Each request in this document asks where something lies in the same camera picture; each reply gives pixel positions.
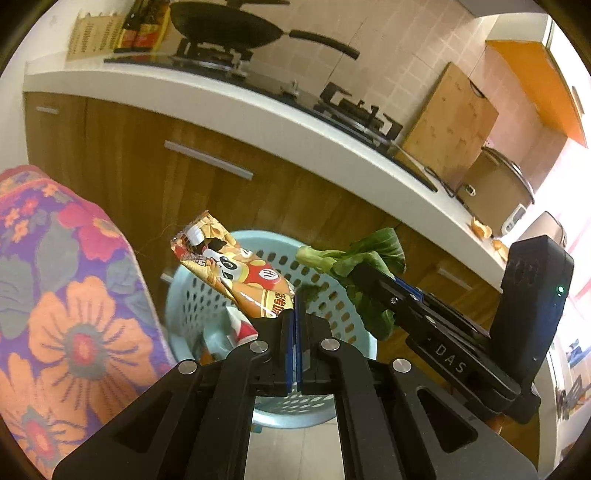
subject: snack package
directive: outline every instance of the snack package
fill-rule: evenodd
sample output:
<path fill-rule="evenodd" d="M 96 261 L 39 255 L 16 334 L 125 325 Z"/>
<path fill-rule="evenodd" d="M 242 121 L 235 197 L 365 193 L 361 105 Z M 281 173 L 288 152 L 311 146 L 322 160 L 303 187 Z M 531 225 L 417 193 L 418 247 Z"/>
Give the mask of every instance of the snack package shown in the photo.
<path fill-rule="evenodd" d="M 243 249 L 208 211 L 179 232 L 171 248 L 182 265 L 232 300 L 247 317 L 275 318 L 293 308 L 289 282 L 269 262 Z"/>

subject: gas stove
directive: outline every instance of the gas stove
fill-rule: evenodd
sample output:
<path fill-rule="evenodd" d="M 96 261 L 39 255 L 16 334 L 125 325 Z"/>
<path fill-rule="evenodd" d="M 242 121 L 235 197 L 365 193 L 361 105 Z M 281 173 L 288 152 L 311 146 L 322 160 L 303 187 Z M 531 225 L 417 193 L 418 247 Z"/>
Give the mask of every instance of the gas stove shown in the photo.
<path fill-rule="evenodd" d="M 356 138 L 371 149 L 402 168 L 428 189 L 436 192 L 437 187 L 411 162 L 396 155 L 394 140 L 402 125 L 380 112 L 379 107 L 364 108 L 364 102 L 354 103 L 347 97 L 350 93 L 335 83 L 329 82 L 320 96 L 312 95 L 299 88 L 296 81 L 284 83 L 250 66 L 252 52 L 227 51 L 221 47 L 191 45 L 184 40 L 175 55 L 140 54 L 117 56 L 105 59 L 106 63 L 149 65 L 181 72 L 194 73 L 215 80 L 237 85 L 271 97 L 328 123 L 342 132 Z"/>

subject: green vegetable leaf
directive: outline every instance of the green vegetable leaf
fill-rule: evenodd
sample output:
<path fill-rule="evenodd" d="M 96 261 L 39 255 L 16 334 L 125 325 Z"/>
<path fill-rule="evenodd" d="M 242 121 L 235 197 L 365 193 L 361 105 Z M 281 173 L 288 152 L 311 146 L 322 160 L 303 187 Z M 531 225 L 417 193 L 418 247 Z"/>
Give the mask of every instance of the green vegetable leaf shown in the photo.
<path fill-rule="evenodd" d="M 332 270 L 339 277 L 348 277 L 353 269 L 361 262 L 367 262 L 381 273 L 384 273 L 389 277 L 393 277 L 384 260 L 382 260 L 382 258 L 375 251 L 356 254 L 352 255 L 351 257 L 344 257 L 333 264 Z"/>
<path fill-rule="evenodd" d="M 349 274 L 362 262 L 367 262 L 389 277 L 404 273 L 404 252 L 393 228 L 382 228 L 369 237 L 352 243 L 346 252 L 301 247 L 295 258 L 300 264 L 336 278 L 345 288 L 366 330 L 374 337 L 387 340 L 392 335 L 395 329 L 392 311 L 358 290 Z"/>
<path fill-rule="evenodd" d="M 329 273 L 333 264 L 336 262 L 336 259 L 328 255 L 323 256 L 323 253 L 324 252 L 315 250 L 312 247 L 299 247 L 295 259 L 306 267 L 315 268 L 321 273 Z"/>
<path fill-rule="evenodd" d="M 402 275 L 406 271 L 406 260 L 402 245 L 398 240 L 396 231 L 391 228 L 382 228 L 367 238 L 351 244 L 344 257 L 364 252 L 375 251 L 384 260 L 394 275 Z"/>

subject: beige wall tile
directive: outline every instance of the beige wall tile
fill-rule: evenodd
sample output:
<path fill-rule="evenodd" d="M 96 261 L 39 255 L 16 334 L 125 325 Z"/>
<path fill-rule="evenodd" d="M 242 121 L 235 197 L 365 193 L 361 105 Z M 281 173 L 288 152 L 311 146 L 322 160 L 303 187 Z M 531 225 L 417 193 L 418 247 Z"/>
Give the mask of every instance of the beige wall tile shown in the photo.
<path fill-rule="evenodd" d="M 328 81 L 352 100 L 378 104 L 410 130 L 448 62 L 456 63 L 499 111 L 491 143 L 530 168 L 549 148 L 535 107 L 504 59 L 485 40 L 496 16 L 473 18 L 457 0 L 292 0 L 289 6 L 245 5 L 284 31 L 310 30 L 357 48 L 357 61 L 308 41 L 283 36 L 255 50 L 253 65 L 319 94 Z"/>

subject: wok handle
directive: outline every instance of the wok handle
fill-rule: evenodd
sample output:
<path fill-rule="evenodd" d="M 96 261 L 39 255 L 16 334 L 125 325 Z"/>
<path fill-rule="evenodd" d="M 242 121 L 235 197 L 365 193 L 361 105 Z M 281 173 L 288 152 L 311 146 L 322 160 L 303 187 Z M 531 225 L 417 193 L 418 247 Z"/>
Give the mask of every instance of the wok handle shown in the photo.
<path fill-rule="evenodd" d="M 341 43 L 334 38 L 325 37 L 324 35 L 318 35 L 318 33 L 307 32 L 304 30 L 292 30 L 288 34 L 290 38 L 299 38 L 300 40 L 310 40 L 316 43 L 322 43 L 327 47 L 334 48 L 335 50 L 343 52 L 354 60 L 359 57 L 359 50 L 355 50 L 353 47 Z"/>

